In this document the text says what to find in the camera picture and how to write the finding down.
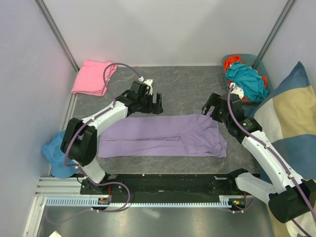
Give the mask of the purple t shirt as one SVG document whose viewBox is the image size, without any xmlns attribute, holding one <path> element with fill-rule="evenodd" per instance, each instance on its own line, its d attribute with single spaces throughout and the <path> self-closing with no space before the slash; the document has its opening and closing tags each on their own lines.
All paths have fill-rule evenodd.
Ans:
<svg viewBox="0 0 316 237">
<path fill-rule="evenodd" d="M 202 114 L 124 118 L 100 137 L 98 157 L 227 156 L 218 123 Z"/>
</svg>

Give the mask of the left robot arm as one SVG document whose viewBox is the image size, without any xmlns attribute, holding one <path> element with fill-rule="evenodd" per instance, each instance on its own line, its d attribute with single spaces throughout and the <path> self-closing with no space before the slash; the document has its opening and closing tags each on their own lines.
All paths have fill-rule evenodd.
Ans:
<svg viewBox="0 0 316 237">
<path fill-rule="evenodd" d="M 153 99 L 153 84 L 152 79 L 139 78 L 104 109 L 84 119 L 69 120 L 61 143 L 61 151 L 65 154 L 64 165 L 80 169 L 97 194 L 108 190 L 108 175 L 96 158 L 98 137 L 111 125 L 133 113 L 161 114 L 161 94 L 157 93 L 156 99 Z"/>
</svg>

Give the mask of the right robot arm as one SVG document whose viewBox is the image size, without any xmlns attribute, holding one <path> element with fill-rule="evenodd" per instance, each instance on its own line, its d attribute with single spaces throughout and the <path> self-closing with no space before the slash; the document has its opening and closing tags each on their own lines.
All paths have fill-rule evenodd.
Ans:
<svg viewBox="0 0 316 237">
<path fill-rule="evenodd" d="M 227 191 L 238 194 L 245 191 L 268 205 L 271 213 L 281 223 L 287 223 L 306 213 L 315 217 L 316 184 L 304 180 L 279 154 L 268 140 L 255 118 L 246 117 L 242 101 L 237 94 L 225 96 L 212 93 L 202 107 L 203 115 L 223 123 L 258 161 L 270 182 L 256 178 L 245 169 L 230 173 Z"/>
</svg>

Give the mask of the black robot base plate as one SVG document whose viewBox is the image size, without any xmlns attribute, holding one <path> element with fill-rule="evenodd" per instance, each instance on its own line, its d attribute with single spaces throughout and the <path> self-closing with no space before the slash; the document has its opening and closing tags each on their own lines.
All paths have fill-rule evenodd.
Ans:
<svg viewBox="0 0 316 237">
<path fill-rule="evenodd" d="M 217 201 L 219 196 L 244 196 L 243 191 L 230 184 L 227 174 L 118 174 L 104 182 L 118 183 L 101 187 L 85 179 L 80 194 L 110 195 L 114 201 L 126 202 L 125 184 L 132 202 Z"/>
</svg>

